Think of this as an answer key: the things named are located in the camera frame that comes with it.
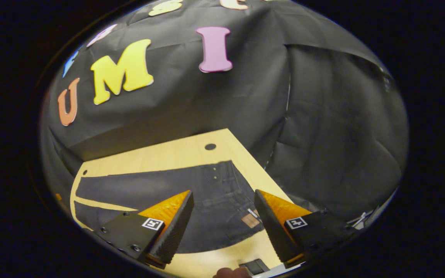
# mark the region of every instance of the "jeans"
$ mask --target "jeans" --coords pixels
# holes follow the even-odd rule
[[[177,253],[198,253],[234,245],[263,230],[242,218],[254,210],[254,191],[231,161],[189,168],[83,177],[78,197],[147,209],[178,193],[192,190],[195,201],[187,229]],[[97,230],[119,214],[76,203],[76,217]]]

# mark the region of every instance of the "yellow letter m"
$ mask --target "yellow letter m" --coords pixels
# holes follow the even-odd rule
[[[147,72],[145,53],[150,39],[142,39],[127,46],[115,64],[109,56],[104,56],[92,64],[94,71],[95,97],[94,103],[99,105],[111,97],[106,91],[107,85],[115,95],[121,91],[121,83],[125,76],[125,91],[136,90],[154,82],[154,77]]]

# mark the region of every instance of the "pink letter i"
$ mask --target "pink letter i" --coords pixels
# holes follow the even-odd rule
[[[226,56],[226,35],[231,33],[224,27],[200,27],[197,33],[202,35],[204,61],[198,67],[203,72],[228,71],[233,64]]]

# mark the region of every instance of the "wooden table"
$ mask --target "wooden table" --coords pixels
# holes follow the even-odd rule
[[[207,144],[215,144],[216,148],[206,150]],[[84,162],[71,190],[70,208],[73,219],[81,227],[90,229],[76,218],[75,201],[104,209],[136,210],[77,197],[76,189],[85,170],[87,176],[107,176],[179,169],[227,160],[233,161],[253,190],[263,190],[292,202],[236,137],[228,129],[222,129]],[[208,278],[215,275],[220,268],[234,269],[238,264],[256,259],[261,259],[270,269],[281,264],[265,230],[226,248],[175,254],[166,269],[158,270],[180,277]]]

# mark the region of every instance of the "finger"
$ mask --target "finger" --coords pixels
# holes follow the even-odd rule
[[[234,278],[251,278],[249,270],[246,267],[240,267],[235,270],[233,270],[233,276]]]
[[[221,268],[217,271],[215,278],[231,278],[232,273],[230,268]]]

